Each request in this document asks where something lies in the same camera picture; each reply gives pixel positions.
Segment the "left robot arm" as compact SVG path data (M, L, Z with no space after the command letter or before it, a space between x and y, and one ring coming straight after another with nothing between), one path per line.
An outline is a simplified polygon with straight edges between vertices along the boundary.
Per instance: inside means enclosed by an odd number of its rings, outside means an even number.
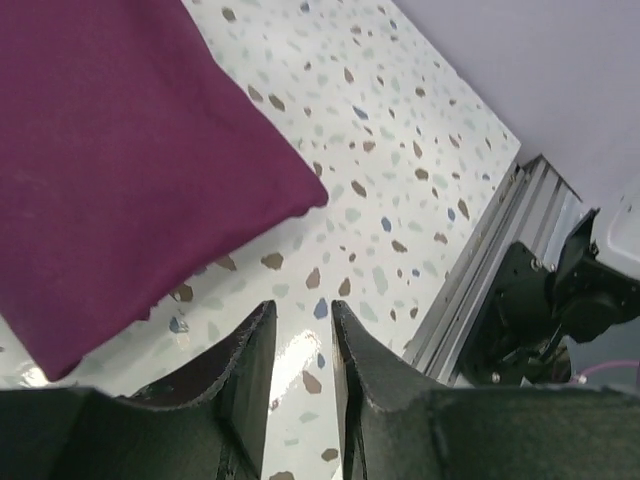
M219 258L61 380L1 365L5 479L635 479L639 397L555 367L639 312L589 214L548 263L339 203Z

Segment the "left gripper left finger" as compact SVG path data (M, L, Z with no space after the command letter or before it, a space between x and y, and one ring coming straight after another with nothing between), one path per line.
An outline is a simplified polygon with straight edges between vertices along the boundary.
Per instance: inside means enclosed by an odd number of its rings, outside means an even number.
M258 479L276 305L131 396L88 387L1 393L4 479Z

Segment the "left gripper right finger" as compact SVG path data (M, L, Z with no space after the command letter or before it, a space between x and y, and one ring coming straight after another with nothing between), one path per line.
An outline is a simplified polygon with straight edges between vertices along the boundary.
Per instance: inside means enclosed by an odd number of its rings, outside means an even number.
M639 395L622 388L451 388L331 305L346 479L635 479Z

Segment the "purple cloth mat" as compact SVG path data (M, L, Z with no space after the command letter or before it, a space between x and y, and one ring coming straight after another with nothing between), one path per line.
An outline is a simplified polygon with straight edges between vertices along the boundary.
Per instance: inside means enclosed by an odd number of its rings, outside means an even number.
M1 314L48 379L327 203L179 1L1 5Z

